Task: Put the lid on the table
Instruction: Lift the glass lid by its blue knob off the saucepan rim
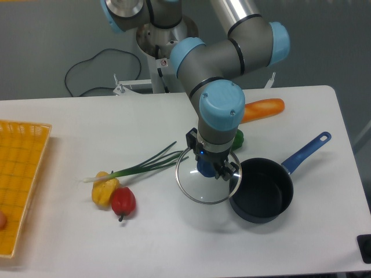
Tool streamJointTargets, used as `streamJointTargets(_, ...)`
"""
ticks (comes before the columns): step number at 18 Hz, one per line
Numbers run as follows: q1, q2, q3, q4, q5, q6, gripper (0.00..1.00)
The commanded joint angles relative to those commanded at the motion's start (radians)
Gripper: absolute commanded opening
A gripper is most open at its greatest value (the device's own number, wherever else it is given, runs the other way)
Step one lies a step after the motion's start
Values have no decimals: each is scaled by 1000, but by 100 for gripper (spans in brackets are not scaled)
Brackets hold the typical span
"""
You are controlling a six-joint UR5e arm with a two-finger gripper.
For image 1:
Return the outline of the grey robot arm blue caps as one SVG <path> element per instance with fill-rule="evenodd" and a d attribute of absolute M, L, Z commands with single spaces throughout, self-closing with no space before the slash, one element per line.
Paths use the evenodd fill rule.
<path fill-rule="evenodd" d="M 227 37 L 206 45 L 181 1 L 102 1 L 113 30 L 136 29 L 137 44 L 148 56 L 170 62 L 170 75 L 187 93 L 198 115 L 188 138 L 196 160 L 210 163 L 214 177 L 229 180 L 237 166 L 228 160 L 245 110 L 245 96 L 233 79 L 285 59 L 286 28 L 265 21 L 253 1 L 213 1 Z"/>

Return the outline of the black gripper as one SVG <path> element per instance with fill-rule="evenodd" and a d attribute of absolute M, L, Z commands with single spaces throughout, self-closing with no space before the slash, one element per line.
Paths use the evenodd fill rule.
<path fill-rule="evenodd" d="M 217 180 L 222 178 L 224 181 L 229 181 L 238 172 L 238 165 L 227 161 L 229 153 L 230 148 L 221 152 L 208 151 L 201 144 L 197 144 L 194 148 L 198 167 L 214 167 Z"/>

